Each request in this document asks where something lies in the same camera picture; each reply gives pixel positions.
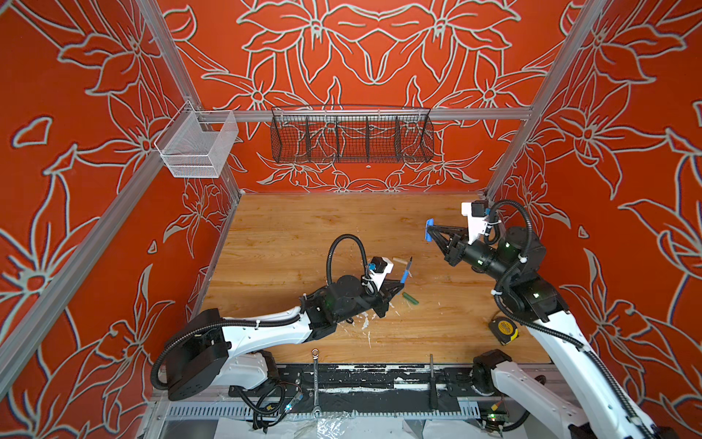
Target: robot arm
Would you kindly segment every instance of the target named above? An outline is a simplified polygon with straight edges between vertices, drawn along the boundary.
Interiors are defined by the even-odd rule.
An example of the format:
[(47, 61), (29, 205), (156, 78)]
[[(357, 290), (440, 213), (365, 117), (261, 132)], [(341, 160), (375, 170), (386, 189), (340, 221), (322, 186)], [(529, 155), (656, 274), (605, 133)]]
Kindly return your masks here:
[[(526, 326), (544, 347), (582, 410), (528, 377), (499, 350), (475, 358), (474, 389), (484, 395), (500, 391), (511, 396), (558, 438), (677, 437), (656, 427), (629, 398), (590, 347), (565, 300), (537, 273), (545, 247), (530, 230), (531, 221), (524, 208), (510, 200), (496, 203), (493, 211), (485, 201), (473, 202), (470, 207), (466, 204), (461, 211), (468, 216), (468, 228), (429, 225), (428, 240), (436, 242), (449, 265), (465, 261), (474, 271), (497, 281), (492, 291), (496, 304), (509, 318)], [(521, 208), (518, 210), (527, 227), (510, 227), (504, 237), (496, 228), (491, 241), (487, 238), (497, 224), (494, 209), (500, 204)], [(509, 431), (509, 426), (488, 427)]]
[[(332, 256), (344, 239), (359, 245), (364, 274), (344, 275), (332, 282)], [(276, 371), (272, 357), (262, 349), (319, 340), (334, 333), (338, 323), (371, 309), (385, 317), (390, 300), (404, 287), (403, 282), (385, 278), (392, 267), (388, 258), (374, 257), (368, 263), (361, 241), (341, 235), (329, 249), (327, 285), (300, 297), (300, 306), (283, 313), (233, 319), (221, 318), (217, 309), (203, 311), (168, 341), (152, 367), (152, 385), (168, 390), (168, 399), (174, 401), (210, 385), (254, 388)], [(161, 364), (166, 366), (165, 383), (159, 379)]]

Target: wooden table surface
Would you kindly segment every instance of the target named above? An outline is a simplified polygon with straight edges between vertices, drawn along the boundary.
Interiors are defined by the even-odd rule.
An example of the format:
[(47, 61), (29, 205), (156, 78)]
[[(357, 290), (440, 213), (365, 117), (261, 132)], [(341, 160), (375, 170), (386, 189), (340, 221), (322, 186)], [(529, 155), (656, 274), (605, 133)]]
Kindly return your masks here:
[[(219, 308), (227, 317), (253, 317), (287, 310), (298, 297), (326, 284), (326, 255), (343, 233), (361, 238), (368, 258), (405, 261), (413, 256), (404, 291), (385, 318), (371, 310), (342, 323), (336, 333), (300, 345), (269, 348), (278, 363), (310, 362), (313, 348), (321, 362), (472, 363), (473, 357), (500, 348), (487, 327), (497, 311), (494, 281), (462, 263), (449, 266), (436, 244), (424, 240), (425, 222), (463, 225), (461, 202), (473, 195), (309, 194), (244, 195), (207, 291), (202, 309)], [(388, 276), (400, 279), (404, 265)], [(351, 240), (338, 245), (333, 278), (362, 273), (360, 252)], [(517, 362), (548, 362), (528, 331), (502, 349)]]

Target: wire mesh basket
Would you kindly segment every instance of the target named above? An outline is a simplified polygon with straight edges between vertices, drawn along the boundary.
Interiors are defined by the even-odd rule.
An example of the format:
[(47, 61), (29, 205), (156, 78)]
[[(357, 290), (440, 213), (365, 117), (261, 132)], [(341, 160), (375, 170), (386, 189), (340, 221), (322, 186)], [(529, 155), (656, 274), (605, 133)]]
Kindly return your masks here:
[(428, 108), (354, 105), (274, 107), (277, 163), (419, 163), (434, 157)]
[(201, 122), (202, 113), (186, 102), (154, 142), (174, 177), (219, 177), (239, 135), (233, 112), (218, 112), (222, 124)]

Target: floral wall pattern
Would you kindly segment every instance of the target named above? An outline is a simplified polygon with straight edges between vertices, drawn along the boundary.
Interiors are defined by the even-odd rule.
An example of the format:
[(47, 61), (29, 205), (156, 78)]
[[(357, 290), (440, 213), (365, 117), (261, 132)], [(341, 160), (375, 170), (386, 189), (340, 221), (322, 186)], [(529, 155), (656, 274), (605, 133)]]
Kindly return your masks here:
[(702, 435), (701, 25), (699, 2), (609, 1), (503, 186), (593, 348), (685, 438)]
[(191, 316), (232, 201), (161, 169), (0, 403), (0, 437), (135, 437), (152, 359)]
[[(0, 34), (1, 343), (183, 101), (132, 0), (4, 2)], [(162, 169), (0, 402), (0, 437), (133, 437), (232, 206), (220, 179)]]
[[(236, 110), (528, 106), (583, 3), (159, 0), (204, 106)], [(426, 164), (294, 166), (272, 162), (268, 127), (248, 122), (229, 163), (251, 192), (481, 190), (517, 126), (437, 123)]]

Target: white wire basket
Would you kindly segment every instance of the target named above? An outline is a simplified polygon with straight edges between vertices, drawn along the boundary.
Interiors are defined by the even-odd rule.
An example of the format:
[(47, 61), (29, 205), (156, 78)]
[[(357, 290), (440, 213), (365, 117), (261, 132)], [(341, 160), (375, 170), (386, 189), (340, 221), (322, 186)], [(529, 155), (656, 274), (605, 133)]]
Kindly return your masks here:
[(154, 142), (174, 177), (219, 177), (239, 135), (233, 112), (222, 124), (200, 122), (201, 113), (186, 102)]

